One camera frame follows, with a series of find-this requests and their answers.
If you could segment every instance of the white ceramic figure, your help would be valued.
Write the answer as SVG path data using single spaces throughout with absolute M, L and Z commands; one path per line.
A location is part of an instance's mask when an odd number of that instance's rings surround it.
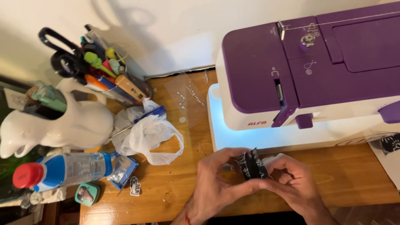
M 63 79 L 56 87 L 64 95 L 67 110 L 56 120 L 47 120 L 15 110 L 0 126 L 0 157 L 26 155 L 40 144 L 90 149 L 109 141 L 114 127 L 113 114 L 106 108 L 106 97 L 77 83 Z M 76 102 L 71 91 L 95 94 L 97 101 Z

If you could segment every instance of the alfa logo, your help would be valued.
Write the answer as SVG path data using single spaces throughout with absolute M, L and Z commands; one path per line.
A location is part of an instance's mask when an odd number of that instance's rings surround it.
M 259 125 L 259 124 L 266 124 L 266 123 L 267 123 L 267 121 L 252 122 L 252 123 L 247 124 L 247 126 L 250 126 L 250 125 Z

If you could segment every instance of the hand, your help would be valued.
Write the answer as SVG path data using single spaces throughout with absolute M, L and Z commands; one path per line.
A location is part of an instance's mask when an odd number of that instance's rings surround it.
M 230 185 L 218 175 L 223 164 L 248 151 L 250 149 L 224 148 L 199 161 L 193 195 L 172 224 L 181 224 L 185 212 L 191 225 L 202 224 L 227 205 L 258 191 L 265 180 L 251 179 L 239 185 Z
M 305 164 L 282 153 L 263 159 L 263 162 L 268 174 L 274 170 L 282 172 L 279 182 L 266 179 L 261 184 L 263 189 L 281 196 L 294 211 L 304 217 L 308 225 L 337 224 L 322 202 L 311 171 Z

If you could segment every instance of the scissors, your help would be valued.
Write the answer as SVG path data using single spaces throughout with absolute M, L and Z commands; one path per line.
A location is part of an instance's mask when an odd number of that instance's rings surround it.
M 46 35 L 52 36 L 64 43 L 72 50 L 73 54 L 51 43 L 46 38 Z M 90 66 L 85 60 L 83 60 L 85 52 L 81 48 L 48 27 L 44 27 L 40 30 L 39 38 L 43 44 L 56 50 L 56 53 L 54 53 L 50 58 L 51 65 L 56 71 L 56 74 L 64 78 L 73 77 L 82 85 L 88 84 L 85 79 L 85 74 L 90 74 Z

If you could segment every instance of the paper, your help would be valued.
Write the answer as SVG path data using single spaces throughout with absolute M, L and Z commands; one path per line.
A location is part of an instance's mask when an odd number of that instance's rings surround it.
M 140 193 L 140 183 L 137 177 L 133 176 L 130 178 L 130 195 L 139 196 Z
M 400 190 L 400 134 L 369 142 L 379 162 Z
M 26 96 L 24 93 L 20 93 L 18 91 L 14 91 L 8 88 L 4 88 L 3 90 L 9 108 L 20 111 L 24 110 L 26 104 Z

